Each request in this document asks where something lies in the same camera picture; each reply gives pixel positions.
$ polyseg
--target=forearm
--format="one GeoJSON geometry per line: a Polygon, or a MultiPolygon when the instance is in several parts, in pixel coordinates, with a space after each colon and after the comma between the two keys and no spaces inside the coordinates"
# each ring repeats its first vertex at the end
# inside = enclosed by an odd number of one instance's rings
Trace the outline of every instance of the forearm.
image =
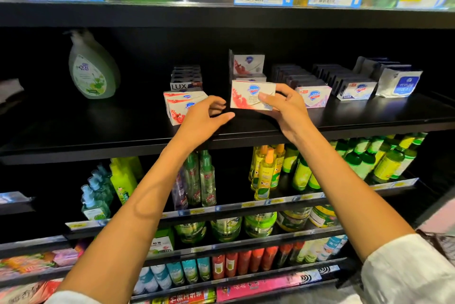
{"type": "Polygon", "coordinates": [[[395,209],[361,180],[311,121],[308,122],[308,127],[299,133],[296,146],[361,260],[382,245],[413,233],[395,209]]]}
{"type": "Polygon", "coordinates": [[[59,290],[83,293],[101,303],[128,302],[177,172],[191,151],[183,140],[171,140],[59,290]]]}

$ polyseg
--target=soap box logo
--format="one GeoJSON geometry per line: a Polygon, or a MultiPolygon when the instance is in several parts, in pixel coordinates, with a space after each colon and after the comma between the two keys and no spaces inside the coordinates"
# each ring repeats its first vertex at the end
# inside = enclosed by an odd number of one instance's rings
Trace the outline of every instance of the soap box logo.
{"type": "Polygon", "coordinates": [[[308,95],[308,98],[311,100],[315,100],[316,98],[321,97],[321,92],[320,91],[311,91],[310,94],[308,95]]]}
{"type": "Polygon", "coordinates": [[[368,87],[367,84],[360,84],[360,85],[357,86],[357,88],[355,89],[355,91],[356,91],[357,93],[361,93],[362,91],[366,90],[367,87],[368,87]]]}
{"type": "Polygon", "coordinates": [[[88,64],[82,63],[81,65],[78,65],[77,68],[81,71],[88,71],[88,64]]]}
{"type": "Polygon", "coordinates": [[[247,89],[248,92],[250,92],[252,95],[255,95],[259,92],[259,86],[258,85],[250,85],[250,87],[247,89]]]}

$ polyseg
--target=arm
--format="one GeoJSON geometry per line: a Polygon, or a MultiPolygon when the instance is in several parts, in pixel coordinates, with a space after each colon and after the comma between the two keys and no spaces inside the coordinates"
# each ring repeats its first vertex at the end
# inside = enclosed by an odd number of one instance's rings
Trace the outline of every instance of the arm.
{"type": "Polygon", "coordinates": [[[127,203],[88,247],[58,291],[82,293],[101,303],[127,303],[186,157],[234,117],[219,114],[225,100],[210,96],[190,107],[178,132],[127,203]]]}
{"type": "Polygon", "coordinates": [[[362,261],[388,242],[414,233],[377,192],[361,180],[311,122],[303,98],[285,84],[276,96],[259,94],[274,107],[266,114],[302,153],[362,261]]]}

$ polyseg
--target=orange cap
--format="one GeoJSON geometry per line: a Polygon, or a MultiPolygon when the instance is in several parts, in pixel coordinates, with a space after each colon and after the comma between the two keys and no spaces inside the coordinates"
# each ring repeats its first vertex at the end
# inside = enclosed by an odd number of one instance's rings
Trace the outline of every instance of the orange cap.
{"type": "Polygon", "coordinates": [[[268,163],[268,164],[272,164],[273,163],[273,153],[275,152],[275,150],[273,148],[269,148],[268,151],[267,151],[267,155],[265,156],[265,162],[268,163]]]}
{"type": "Polygon", "coordinates": [[[268,145],[261,146],[261,154],[267,154],[268,145]]]}
{"type": "Polygon", "coordinates": [[[275,151],[277,153],[282,153],[284,151],[284,143],[278,144],[278,146],[276,147],[275,151]]]}

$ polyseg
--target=white sleeve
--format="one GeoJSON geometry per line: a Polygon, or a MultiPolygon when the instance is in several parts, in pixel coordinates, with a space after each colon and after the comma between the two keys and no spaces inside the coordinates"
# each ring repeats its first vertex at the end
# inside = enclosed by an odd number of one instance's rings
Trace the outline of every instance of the white sleeve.
{"type": "Polygon", "coordinates": [[[55,292],[45,304],[101,304],[86,295],[73,291],[55,292]]]}
{"type": "Polygon", "coordinates": [[[362,282],[372,304],[455,303],[455,267],[418,234],[397,238],[368,256],[362,282]]]}

